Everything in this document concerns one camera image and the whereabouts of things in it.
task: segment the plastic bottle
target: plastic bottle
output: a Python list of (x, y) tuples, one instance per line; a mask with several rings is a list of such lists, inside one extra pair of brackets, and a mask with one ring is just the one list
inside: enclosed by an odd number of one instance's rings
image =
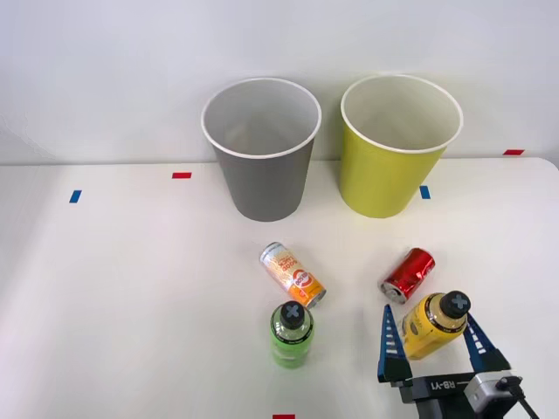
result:
[(404, 351), (410, 360), (421, 360), (466, 329), (470, 299), (461, 291), (428, 295), (398, 325)]
[(273, 311), (270, 326), (276, 362), (282, 367), (301, 366), (314, 337), (311, 312), (297, 301), (288, 301)]

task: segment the yellow paper cup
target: yellow paper cup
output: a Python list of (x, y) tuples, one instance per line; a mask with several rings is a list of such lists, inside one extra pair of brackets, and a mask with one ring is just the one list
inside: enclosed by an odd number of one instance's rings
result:
[(357, 81), (342, 98), (340, 190), (364, 216), (402, 211), (463, 125), (445, 89), (403, 74)]

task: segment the table surface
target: table surface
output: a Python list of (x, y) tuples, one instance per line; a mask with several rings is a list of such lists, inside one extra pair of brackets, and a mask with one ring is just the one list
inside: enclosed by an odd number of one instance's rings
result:
[[(466, 292), (528, 401), (552, 417), (556, 167), (443, 160), (424, 182), (431, 199), (417, 194), (384, 220), (346, 206), (337, 167), (311, 163), (299, 209), (275, 223), (242, 217), (215, 163), (1, 167), (0, 417), (417, 417), (376, 380), (387, 303), (376, 283), (416, 246), (437, 267), (395, 317), (427, 293)], [(269, 347), (270, 315), (286, 301), (259, 265), (272, 241), (328, 289), (296, 370)], [(472, 370), (462, 339), (412, 369)]]

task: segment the white wall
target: white wall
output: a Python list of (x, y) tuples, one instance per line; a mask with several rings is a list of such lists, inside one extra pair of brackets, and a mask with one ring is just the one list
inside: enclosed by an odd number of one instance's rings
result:
[(462, 104), (448, 156), (559, 162), (559, 5), (550, 0), (3, 0), (0, 163), (207, 161), (206, 99), (249, 76), (308, 87), (314, 158), (339, 154), (339, 99), (374, 72)]

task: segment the cup rim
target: cup rim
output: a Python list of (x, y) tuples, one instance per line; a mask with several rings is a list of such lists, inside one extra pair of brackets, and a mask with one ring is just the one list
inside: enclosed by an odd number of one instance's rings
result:
[[(205, 116), (206, 116), (206, 113), (207, 113), (208, 108), (210, 107), (211, 103), (217, 98), (217, 96), (219, 96), (223, 92), (225, 92), (225, 91), (227, 91), (227, 90), (229, 90), (229, 89), (231, 89), (235, 86), (239, 86), (239, 85), (242, 85), (244, 83), (252, 83), (254, 81), (277, 81), (277, 82), (280, 82), (280, 83), (285, 83), (285, 84), (290, 85), (292, 87), (296, 87), (299, 90), (301, 90), (302, 92), (307, 94), (307, 96), (316, 105), (316, 110), (318, 111), (318, 117), (317, 117), (316, 126), (314, 127), (313, 132), (308, 136), (308, 138), (306, 140), (297, 144), (295, 147), (289, 148), (289, 149), (284, 150), (284, 151), (280, 151), (278, 153), (273, 153), (273, 154), (270, 154), (270, 155), (246, 155), (244, 153), (238, 153), (236, 151), (230, 150), (229, 148), (222, 146), (217, 141), (215, 141), (213, 138), (211, 138), (211, 135), (210, 135), (210, 133), (208, 133), (208, 130), (207, 130), (206, 124), (205, 124)], [(217, 93), (215, 93), (213, 96), (211, 96), (211, 98), (206, 102), (206, 104), (204, 106), (204, 110), (202, 111), (202, 115), (201, 115), (202, 131), (204, 132), (204, 136), (211, 143), (211, 145), (213, 145), (214, 147), (219, 148), (221, 151), (227, 153), (228, 155), (234, 155), (236, 157), (241, 157), (243, 159), (251, 159), (251, 160), (273, 159), (275, 157), (281, 157), (283, 155), (289, 155), (289, 154), (294, 153), (295, 151), (297, 151), (301, 148), (304, 148), (310, 141), (312, 141), (314, 139), (314, 137), (316, 136), (316, 133), (318, 133), (318, 130), (321, 127), (321, 123), (322, 123), (321, 104), (314, 97), (314, 95), (312, 93), (310, 93), (310, 91), (307, 90), (305, 87), (303, 87), (301, 85), (298, 85), (297, 83), (294, 83), (292, 81), (285, 80), (285, 79), (275, 78), (275, 77), (253, 77), (253, 78), (250, 78), (250, 79), (243, 79), (243, 80), (240, 80), (240, 81), (236, 81), (234, 83), (231, 83), (231, 84), (227, 85), (226, 87), (224, 87), (223, 89), (221, 89)]]
[[(353, 126), (353, 124), (351, 124), (351, 122), (349, 122), (349, 118), (346, 115), (346, 111), (345, 111), (345, 103), (346, 103), (346, 99), (347, 99), (349, 93), (353, 89), (358, 87), (361, 83), (364, 83), (364, 82), (369, 81), (371, 79), (381, 79), (381, 78), (387, 79), (387, 78), (395, 78), (395, 77), (402, 77), (402, 78), (406, 78), (406, 79), (414, 79), (416, 81), (420, 81), (422, 83), (425, 83), (426, 85), (434, 87), (437, 90), (439, 90), (442, 94), (444, 94), (444, 96), (446, 96), (451, 101), (451, 103), (453, 103), (454, 107), (456, 108), (456, 110), (458, 111), (458, 114), (459, 114), (459, 126), (458, 126), (456, 132), (454, 133), (454, 135), (450, 138), (450, 140), (448, 140), (448, 141), (446, 141), (442, 144), (439, 144), (438, 146), (431, 147), (431, 148), (423, 148), (423, 149), (420, 149), (420, 150), (406, 150), (404, 148), (394, 148), (394, 147), (390, 147), (390, 146), (385, 146), (384, 144), (381, 144), (380, 142), (376, 142), (376, 141), (371, 140), (369, 137), (367, 137), (367, 135), (362, 134), (358, 129), (356, 129)], [(405, 155), (423, 155), (423, 154), (431, 153), (433, 151), (440, 150), (441, 148), (445, 148), (451, 142), (453, 142), (456, 139), (456, 137), (459, 136), (460, 132), (462, 131), (462, 127), (464, 126), (464, 114), (462, 113), (462, 107), (460, 107), (460, 104), (458, 103), (458, 101), (456, 101), (450, 93), (448, 93), (445, 89), (443, 89), (439, 85), (436, 85), (432, 81), (422, 79), (418, 76), (412, 76), (410, 74), (380, 74), (380, 75), (368, 76), (364, 79), (357, 80), (353, 85), (348, 87), (348, 90), (346, 90), (346, 92), (343, 94), (342, 103), (340, 104), (340, 108), (342, 110), (342, 118), (343, 118), (344, 122), (348, 125), (348, 127), (351, 129), (351, 131), (356, 133), (361, 139), (365, 140), (366, 142), (368, 142), (369, 144), (371, 144), (375, 147), (383, 148), (385, 150), (392, 151), (394, 153), (401, 153), (401, 154), (405, 154)]]

